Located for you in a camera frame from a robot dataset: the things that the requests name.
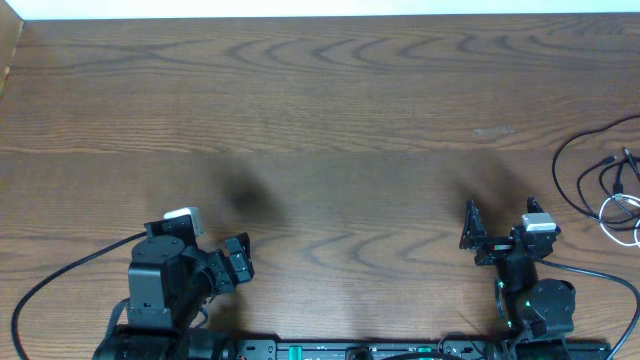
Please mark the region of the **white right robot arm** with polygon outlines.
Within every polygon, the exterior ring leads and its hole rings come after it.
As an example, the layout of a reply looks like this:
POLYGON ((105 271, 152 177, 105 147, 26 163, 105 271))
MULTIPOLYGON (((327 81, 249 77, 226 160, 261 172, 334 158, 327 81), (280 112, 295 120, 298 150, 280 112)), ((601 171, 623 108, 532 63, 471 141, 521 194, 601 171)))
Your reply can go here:
POLYGON ((488 359, 556 360, 570 358, 565 335, 574 330, 576 290, 568 281, 538 276, 536 263, 553 252, 561 233, 537 200, 506 236, 491 236, 472 200, 466 203, 459 247, 474 250, 477 266, 493 266, 496 307, 510 329, 486 347, 488 359))

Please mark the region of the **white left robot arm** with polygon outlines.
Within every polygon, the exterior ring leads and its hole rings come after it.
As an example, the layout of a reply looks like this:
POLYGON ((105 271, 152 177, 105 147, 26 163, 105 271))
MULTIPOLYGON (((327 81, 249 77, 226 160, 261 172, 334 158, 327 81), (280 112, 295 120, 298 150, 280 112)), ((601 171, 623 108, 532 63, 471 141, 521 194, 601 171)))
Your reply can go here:
POLYGON ((242 233, 225 241, 229 250, 205 252, 193 239, 155 235, 132 250, 128 270, 129 299, 117 305, 99 360, 236 359, 238 346, 229 335, 193 321, 204 305, 232 293, 254 276, 250 239, 242 233))

